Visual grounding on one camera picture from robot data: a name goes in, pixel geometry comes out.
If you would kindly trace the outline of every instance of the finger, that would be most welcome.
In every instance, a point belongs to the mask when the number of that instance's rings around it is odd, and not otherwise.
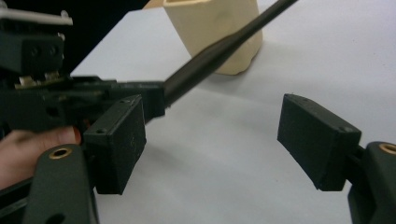
[[[58,128],[49,132],[39,133],[18,143],[19,161],[35,164],[37,158],[46,150],[64,144],[80,144],[81,136],[74,127]]]
[[[33,137],[35,134],[30,131],[15,130],[9,133],[1,142],[0,146],[7,144],[14,144],[15,142],[20,142],[25,139]]]

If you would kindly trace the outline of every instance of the white tabletop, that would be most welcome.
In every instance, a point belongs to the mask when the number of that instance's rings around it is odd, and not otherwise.
[[[162,8],[133,11],[73,75],[165,80],[189,58]],[[349,121],[363,147],[396,142],[395,59],[396,1],[297,2],[246,73],[212,75],[147,126],[124,194],[97,195],[101,223],[351,223],[350,185],[316,190],[276,141],[283,94]]]

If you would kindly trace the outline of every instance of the human hand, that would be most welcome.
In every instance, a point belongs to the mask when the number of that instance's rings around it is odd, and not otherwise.
[[[80,144],[78,129],[64,127],[44,133],[13,131],[0,141],[0,189],[33,176],[38,157],[64,144]]]

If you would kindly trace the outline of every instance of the screw hole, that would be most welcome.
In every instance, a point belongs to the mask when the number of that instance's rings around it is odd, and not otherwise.
[[[61,224],[65,220],[64,214],[55,214],[49,219],[47,219],[46,224]]]
[[[49,154],[49,158],[52,160],[59,160],[61,158],[67,157],[70,155],[70,153],[72,153],[72,149],[70,148],[58,148]]]
[[[396,146],[391,144],[381,144],[379,145],[383,151],[388,152],[389,154],[396,155]]]

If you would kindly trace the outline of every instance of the black mechanical part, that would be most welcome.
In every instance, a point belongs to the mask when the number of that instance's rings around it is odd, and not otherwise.
[[[58,71],[64,41],[57,35],[15,34],[0,30],[0,67],[27,76]]]
[[[87,163],[79,146],[55,147],[40,156],[22,223],[99,223]]]
[[[67,85],[57,91],[0,90],[0,121],[10,130],[43,132],[75,125],[83,133],[119,99],[138,94],[143,98],[145,120],[165,113],[161,82],[117,83],[75,77]]]
[[[285,94],[277,140],[317,189],[342,190],[347,155],[357,150],[361,131],[321,105]]]
[[[97,0],[90,2],[89,8],[86,8],[81,6],[79,0],[6,0],[8,8],[52,15],[59,15],[62,10],[67,11],[74,24],[62,29],[66,37],[65,44],[70,47],[64,50],[62,70],[65,73],[71,73],[125,14],[141,9],[148,1],[114,0],[109,4],[106,0]]]
[[[361,132],[326,108],[285,94],[278,141],[321,190],[341,190],[349,180],[354,224],[392,224],[396,220],[396,146],[359,146]]]
[[[140,96],[119,100],[84,133],[96,191],[122,194],[146,144]]]
[[[0,190],[0,223],[22,223],[32,178]]]

